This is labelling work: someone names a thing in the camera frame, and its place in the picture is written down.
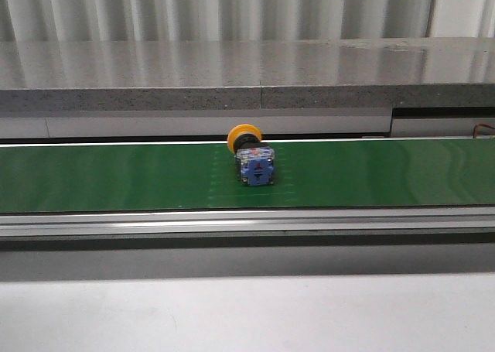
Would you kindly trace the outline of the grey stone counter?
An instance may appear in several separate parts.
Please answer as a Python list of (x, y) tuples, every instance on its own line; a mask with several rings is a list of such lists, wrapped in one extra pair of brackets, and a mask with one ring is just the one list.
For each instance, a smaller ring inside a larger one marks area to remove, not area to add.
[(8, 112), (493, 105), (488, 38), (1, 44)]

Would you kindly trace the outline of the yellow push button switch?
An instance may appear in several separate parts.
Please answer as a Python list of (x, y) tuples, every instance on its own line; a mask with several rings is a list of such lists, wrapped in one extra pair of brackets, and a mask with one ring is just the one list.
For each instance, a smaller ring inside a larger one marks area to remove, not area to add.
[(273, 184), (275, 150), (262, 141), (259, 128), (241, 124), (227, 135), (227, 147), (234, 154), (237, 179), (246, 186)]

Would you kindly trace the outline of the green conveyor belt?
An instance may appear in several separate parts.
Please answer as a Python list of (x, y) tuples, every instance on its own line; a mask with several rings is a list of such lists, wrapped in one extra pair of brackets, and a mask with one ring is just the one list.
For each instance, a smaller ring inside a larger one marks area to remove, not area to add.
[(1, 211), (491, 205), (487, 138), (277, 142), (275, 182), (245, 186), (220, 143), (9, 146)]

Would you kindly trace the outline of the white pleated curtain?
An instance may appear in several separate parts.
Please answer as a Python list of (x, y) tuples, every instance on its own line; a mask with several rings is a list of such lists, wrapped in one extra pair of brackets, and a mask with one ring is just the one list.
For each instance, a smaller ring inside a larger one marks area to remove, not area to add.
[(494, 0), (1, 0), (4, 41), (491, 37)]

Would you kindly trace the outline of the aluminium conveyor frame rail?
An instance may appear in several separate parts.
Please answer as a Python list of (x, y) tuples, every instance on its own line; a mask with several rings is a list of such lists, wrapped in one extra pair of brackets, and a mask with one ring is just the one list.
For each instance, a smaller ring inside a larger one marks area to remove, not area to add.
[(140, 213), (30, 214), (1, 218), (1, 236), (484, 228), (493, 207), (193, 210)]

